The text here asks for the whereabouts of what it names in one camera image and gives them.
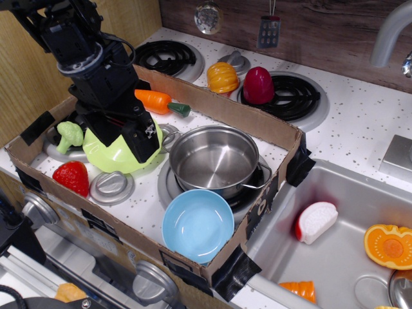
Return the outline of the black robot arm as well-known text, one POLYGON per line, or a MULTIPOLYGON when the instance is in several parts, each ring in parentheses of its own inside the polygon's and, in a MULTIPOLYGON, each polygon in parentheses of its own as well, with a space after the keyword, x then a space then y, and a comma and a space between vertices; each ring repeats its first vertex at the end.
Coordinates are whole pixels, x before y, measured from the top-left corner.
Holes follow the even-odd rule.
POLYGON ((159 150, 154 120, 135 97, 139 78, 127 42, 101 30, 102 16, 92 1, 1 1, 46 53, 62 75, 76 111, 106 147, 123 137, 140 163, 159 150))

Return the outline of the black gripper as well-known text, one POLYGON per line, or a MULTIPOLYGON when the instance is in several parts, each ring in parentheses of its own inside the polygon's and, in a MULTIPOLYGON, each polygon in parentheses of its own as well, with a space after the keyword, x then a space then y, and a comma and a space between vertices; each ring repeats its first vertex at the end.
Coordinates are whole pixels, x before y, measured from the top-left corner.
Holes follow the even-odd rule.
POLYGON ((121 42, 75 43, 57 54, 59 71, 73 82, 77 112, 104 145, 123 136, 141 164, 160 150, 156 124, 135 97, 139 78, 121 42))

